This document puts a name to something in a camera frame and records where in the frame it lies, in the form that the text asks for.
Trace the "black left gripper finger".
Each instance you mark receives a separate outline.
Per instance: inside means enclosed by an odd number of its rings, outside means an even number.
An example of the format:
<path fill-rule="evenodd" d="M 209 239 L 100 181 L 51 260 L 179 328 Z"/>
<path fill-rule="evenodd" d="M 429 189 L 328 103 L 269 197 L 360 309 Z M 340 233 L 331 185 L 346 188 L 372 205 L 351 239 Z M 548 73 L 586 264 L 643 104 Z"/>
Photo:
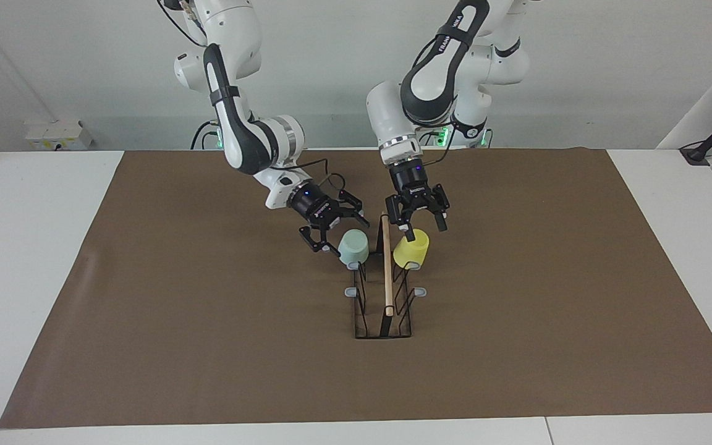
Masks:
<path fill-rule="evenodd" d="M 447 231 L 447 209 L 449 200 L 442 185 L 435 185 L 428 191 L 427 210 L 433 215 L 439 232 Z"/>
<path fill-rule="evenodd" d="M 415 209 L 404 200 L 402 195 L 390 195 L 386 198 L 385 205 L 390 225 L 396 226 L 408 242 L 416 240 L 412 226 L 412 215 Z"/>

